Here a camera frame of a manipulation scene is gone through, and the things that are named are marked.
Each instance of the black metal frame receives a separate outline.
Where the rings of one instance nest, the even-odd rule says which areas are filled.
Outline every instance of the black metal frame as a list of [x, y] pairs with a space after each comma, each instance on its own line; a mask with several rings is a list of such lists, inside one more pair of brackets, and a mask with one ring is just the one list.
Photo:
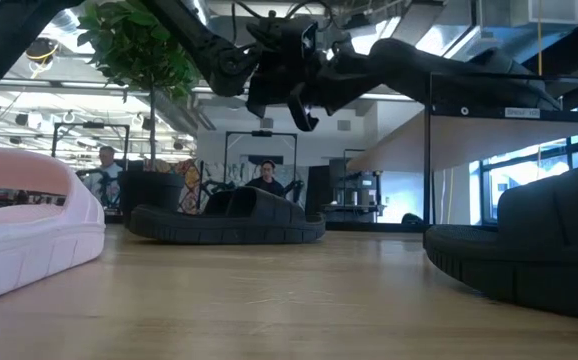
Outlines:
[[[347, 175], [347, 153], [348, 152], [363, 152], [365, 149], [344, 149], [342, 150], [342, 163], [345, 167], [345, 175]], [[347, 180], [342, 182], [342, 206], [347, 206]]]
[[298, 134], [294, 133], [274, 133], [274, 132], [260, 132], [260, 131], [227, 131], [225, 133], [225, 158], [224, 158], [224, 173], [222, 181], [227, 182], [227, 155], [229, 155], [229, 137], [231, 135], [251, 135], [252, 137], [274, 137], [274, 136], [289, 136], [293, 138], [293, 181], [296, 181], [296, 170], [298, 167]]
[[[572, 76], [538, 76], [538, 75], [514, 75], [514, 74], [443, 74], [443, 73], [431, 73], [429, 79], [426, 83], [427, 89], [427, 101], [425, 103], [425, 119], [424, 119], [424, 195], [423, 195], [423, 223], [425, 225], [430, 225], [431, 214], [435, 213], [435, 184], [431, 182], [433, 176], [433, 169], [431, 169], [431, 120], [434, 116], [446, 116], [446, 117], [475, 117], [475, 118], [489, 118], [492, 120], [504, 121], [506, 119], [513, 120], [526, 120], [526, 121], [558, 121], [558, 122], [573, 122], [578, 123], [578, 112], [572, 111], [536, 111], [532, 118], [526, 117], [511, 117], [505, 116], [505, 108], [479, 108], [479, 107], [464, 107], [458, 105], [442, 105], [436, 106], [433, 104], [433, 79], [434, 77], [470, 77], [470, 78], [495, 78], [495, 79], [521, 79], [521, 80], [541, 80], [545, 82], [564, 82], [564, 83], [577, 83], [578, 77]], [[485, 166], [480, 162], [480, 179], [483, 179], [483, 173], [486, 171]], [[483, 182], [481, 181], [481, 208], [484, 206], [484, 188]]]
[[84, 123], [64, 123], [59, 122], [53, 125], [53, 141], [51, 143], [51, 157], [56, 157], [56, 149], [58, 148], [58, 141], [62, 140], [62, 137], [58, 133], [61, 127], [70, 127], [71, 129], [75, 127], [82, 127], [82, 128], [97, 128], [97, 129], [104, 129], [106, 127], [110, 128], [122, 128], [125, 129], [125, 143], [124, 143], [124, 154], [122, 157], [122, 161], [125, 163], [125, 169], [129, 167], [129, 159], [127, 158], [127, 153], [129, 152], [129, 125], [111, 125], [111, 124], [102, 124], [102, 123], [91, 123], [91, 122], [84, 122]]

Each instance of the tree trunk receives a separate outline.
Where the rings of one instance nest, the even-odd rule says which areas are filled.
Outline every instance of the tree trunk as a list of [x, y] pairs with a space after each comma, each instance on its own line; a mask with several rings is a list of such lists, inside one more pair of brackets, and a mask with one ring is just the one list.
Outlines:
[[151, 124], [149, 126], [149, 146], [151, 147], [151, 171], [156, 171], [156, 87], [151, 85]]

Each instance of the label sticker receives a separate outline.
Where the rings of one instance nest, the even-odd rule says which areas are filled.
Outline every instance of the label sticker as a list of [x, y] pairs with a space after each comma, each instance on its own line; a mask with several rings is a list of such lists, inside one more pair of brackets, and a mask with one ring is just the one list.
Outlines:
[[521, 119], [540, 119], [540, 109], [505, 108], [505, 117]]

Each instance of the potted plant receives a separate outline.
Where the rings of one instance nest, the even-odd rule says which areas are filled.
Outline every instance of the potted plant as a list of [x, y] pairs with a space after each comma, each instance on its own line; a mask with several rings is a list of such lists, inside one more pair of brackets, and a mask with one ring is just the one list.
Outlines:
[[156, 171], [157, 90], [173, 101], [184, 99], [198, 79], [198, 72], [178, 41], [160, 24], [140, 0], [89, 3], [79, 18], [78, 45], [90, 43], [95, 53], [90, 61], [108, 83], [128, 90], [150, 92], [150, 170], [123, 172], [119, 178], [125, 225], [139, 204], [177, 210], [184, 179]]

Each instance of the pink slide sandal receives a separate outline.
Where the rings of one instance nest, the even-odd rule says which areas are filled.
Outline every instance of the pink slide sandal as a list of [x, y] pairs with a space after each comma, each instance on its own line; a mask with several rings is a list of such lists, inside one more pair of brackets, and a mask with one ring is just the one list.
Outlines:
[[45, 155], [0, 149], [0, 189], [67, 197], [64, 206], [0, 208], [0, 295], [102, 252], [102, 206], [65, 164]]

